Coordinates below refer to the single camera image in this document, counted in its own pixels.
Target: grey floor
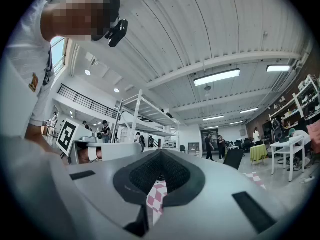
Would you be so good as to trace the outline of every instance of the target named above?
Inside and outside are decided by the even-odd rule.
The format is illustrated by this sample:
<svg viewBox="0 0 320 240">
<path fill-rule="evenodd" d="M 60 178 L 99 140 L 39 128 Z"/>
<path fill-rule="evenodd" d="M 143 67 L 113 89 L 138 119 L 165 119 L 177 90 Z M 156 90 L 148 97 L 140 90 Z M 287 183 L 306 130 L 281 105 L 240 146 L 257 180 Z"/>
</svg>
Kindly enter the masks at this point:
<svg viewBox="0 0 320 240">
<path fill-rule="evenodd" d="M 224 161 L 220 161 L 218 155 L 213 155 L 212 157 L 213 160 L 223 164 Z M 287 165 L 286 169 L 283 169 L 283 164 L 277 163 L 280 158 L 280 156 L 275 157 L 274 174 L 271 175 L 271 159 L 265 159 L 264 164 L 260 161 L 259 163 L 254 162 L 252 165 L 252 162 L 250 161 L 250 154 L 246 153 L 242 158 L 239 172 L 244 174 L 256 172 L 265 185 L 266 191 L 276 197 L 288 209 L 288 211 L 291 211 L 303 201 L 306 201 L 312 194 L 312 190 L 317 183 L 317 179 L 320 178 L 320 168 L 312 174 L 316 176 L 316 180 L 309 183 L 299 183 L 299 181 L 301 181 L 301 178 L 308 178 L 308 176 L 317 167 L 320 167 L 320 164 L 315 163 L 310 168 L 305 169 L 304 173 L 302 173 L 302 170 L 294 171 L 292 181 L 289 182 L 289 171 L 287 171 L 287 169 L 290 167 Z"/>
</svg>

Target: black cap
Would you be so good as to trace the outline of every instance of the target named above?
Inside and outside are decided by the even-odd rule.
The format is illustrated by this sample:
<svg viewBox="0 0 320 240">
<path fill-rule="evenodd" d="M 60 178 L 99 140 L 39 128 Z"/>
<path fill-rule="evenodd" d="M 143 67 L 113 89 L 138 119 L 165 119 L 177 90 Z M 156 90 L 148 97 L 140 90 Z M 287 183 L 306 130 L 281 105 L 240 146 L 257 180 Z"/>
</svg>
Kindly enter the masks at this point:
<svg viewBox="0 0 320 240">
<path fill-rule="evenodd" d="M 120 0 L 107 0 L 106 1 L 104 10 L 105 10 L 105 14 L 106 15 L 108 15 L 110 13 L 110 15 L 109 15 L 109 17 L 110 17 L 110 25 L 117 21 L 117 18 L 119 17 L 120 5 L 121 5 Z M 92 41 L 99 41 L 106 34 L 107 34 L 107 31 L 103 30 L 103 33 L 101 33 L 101 34 L 92 35 L 91 39 L 92 39 Z"/>
</svg>

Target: patch on shirt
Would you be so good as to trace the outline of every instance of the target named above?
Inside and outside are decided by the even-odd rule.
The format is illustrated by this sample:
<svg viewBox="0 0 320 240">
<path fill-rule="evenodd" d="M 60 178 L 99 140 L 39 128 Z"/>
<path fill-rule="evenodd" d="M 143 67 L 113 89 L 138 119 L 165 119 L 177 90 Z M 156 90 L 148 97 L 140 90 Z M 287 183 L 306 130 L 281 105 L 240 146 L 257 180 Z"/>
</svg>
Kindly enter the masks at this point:
<svg viewBox="0 0 320 240">
<path fill-rule="evenodd" d="M 33 76 L 32 82 L 29 84 L 29 87 L 35 93 L 38 86 L 39 79 L 35 73 L 33 73 L 32 76 Z"/>
</svg>

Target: fluorescent light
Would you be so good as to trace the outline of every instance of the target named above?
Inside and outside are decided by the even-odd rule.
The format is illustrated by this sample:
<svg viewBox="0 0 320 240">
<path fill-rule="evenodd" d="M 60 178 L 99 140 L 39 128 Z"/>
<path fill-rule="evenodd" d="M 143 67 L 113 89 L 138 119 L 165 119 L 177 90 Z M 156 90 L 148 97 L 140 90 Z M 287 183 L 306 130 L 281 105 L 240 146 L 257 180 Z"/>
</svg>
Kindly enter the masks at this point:
<svg viewBox="0 0 320 240">
<path fill-rule="evenodd" d="M 216 117 L 211 117 L 211 118 L 205 118 L 205 119 L 203 119 L 203 121 L 209 121 L 209 120 L 219 119 L 219 118 L 224 118 L 224 117 L 225 117 L 224 115 L 221 115 L 221 116 L 216 116 Z"/>
<path fill-rule="evenodd" d="M 240 121 L 240 122 L 232 122 L 232 123 L 229 123 L 229 125 L 235 125 L 235 124 L 240 124 L 242 123 L 243 121 Z"/>
<path fill-rule="evenodd" d="M 212 75 L 208 75 L 208 76 L 203 76 L 200 78 L 197 78 L 194 80 L 194 85 L 195 86 L 201 86 L 201 85 L 205 85 L 208 83 L 212 83 L 212 82 L 216 82 L 216 81 L 220 81 L 223 79 L 228 79 L 228 78 L 235 78 L 238 77 L 240 75 L 240 69 L 236 68 L 233 70 L 228 70 L 225 72 L 221 72 L 221 73 L 216 73 L 216 74 L 212 74 Z"/>
<path fill-rule="evenodd" d="M 258 110 L 258 108 L 253 108 L 253 109 L 249 109 L 249 110 L 244 110 L 244 111 L 241 111 L 240 114 L 242 113 L 247 113 L 247 112 L 252 112 L 252 111 L 256 111 Z"/>
<path fill-rule="evenodd" d="M 282 71 L 289 71 L 290 70 L 289 65 L 268 65 L 266 68 L 267 72 L 282 72 Z"/>
<path fill-rule="evenodd" d="M 214 129 L 214 128 L 218 128 L 219 126 L 213 126 L 213 127 L 207 127 L 207 128 L 204 128 L 205 130 L 208 130 L 208 129 Z"/>
</svg>

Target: yellow tablecloth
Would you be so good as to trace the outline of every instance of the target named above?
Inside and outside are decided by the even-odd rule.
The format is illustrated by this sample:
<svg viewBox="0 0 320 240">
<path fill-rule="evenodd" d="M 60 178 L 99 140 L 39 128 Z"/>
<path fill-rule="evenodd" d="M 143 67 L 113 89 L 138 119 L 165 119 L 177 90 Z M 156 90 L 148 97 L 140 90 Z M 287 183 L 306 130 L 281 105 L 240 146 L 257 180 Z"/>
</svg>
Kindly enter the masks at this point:
<svg viewBox="0 0 320 240">
<path fill-rule="evenodd" d="M 259 161 L 262 157 L 268 154 L 266 145 L 252 146 L 250 148 L 250 161 Z"/>
</svg>

